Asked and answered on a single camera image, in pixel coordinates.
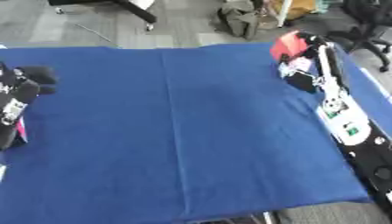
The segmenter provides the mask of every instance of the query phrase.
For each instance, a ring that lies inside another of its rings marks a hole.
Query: black chair
[[[351,31],[330,31],[327,37],[352,41],[353,44],[346,47],[348,53],[360,48],[368,49],[381,59],[380,72],[388,71],[390,61],[385,54],[389,53],[392,43],[381,39],[381,36],[392,26],[392,0],[345,0],[342,9],[357,20],[360,27]],[[384,46],[383,50],[376,45]]]

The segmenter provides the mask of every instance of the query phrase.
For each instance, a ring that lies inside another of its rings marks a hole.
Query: table
[[[183,223],[368,195],[270,44],[0,50],[47,65],[59,91],[8,150],[0,223]],[[343,55],[353,97],[389,134],[392,107]]]

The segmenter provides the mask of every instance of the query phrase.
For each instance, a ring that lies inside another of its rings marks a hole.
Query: gray carpet
[[[57,15],[46,0],[0,0],[0,44],[8,47],[156,48],[244,42],[241,38],[215,32],[209,24],[220,4],[221,0],[157,0],[150,11],[158,16],[158,23],[154,31],[146,33],[142,20],[110,3],[66,6],[63,7],[66,14]],[[255,41],[272,41],[293,29],[319,34],[332,29],[348,30],[353,23],[345,14],[332,9],[324,15],[301,19],[291,28],[259,31]],[[392,39],[392,32],[384,36]],[[353,57],[392,92],[392,72],[379,73],[380,61],[374,55],[358,51]],[[372,204],[306,206],[287,209],[281,214],[282,223],[293,224],[389,223]]]

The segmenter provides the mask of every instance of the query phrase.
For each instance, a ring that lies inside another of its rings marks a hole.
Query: white table leg
[[[282,27],[284,26],[284,20],[286,20],[287,13],[291,7],[293,0],[284,0],[282,9],[279,12],[279,16],[277,17],[277,26]]]

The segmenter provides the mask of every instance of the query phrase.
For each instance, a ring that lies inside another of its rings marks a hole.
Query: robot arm
[[[54,93],[55,83],[46,67],[9,69],[0,62],[0,150],[9,148],[15,139],[27,141],[22,114],[38,95]]]
[[[349,94],[333,43],[295,31],[281,37],[271,53],[290,85],[311,94],[324,92],[316,110],[320,121],[370,195],[392,217],[391,138]],[[318,75],[307,72],[312,61]]]

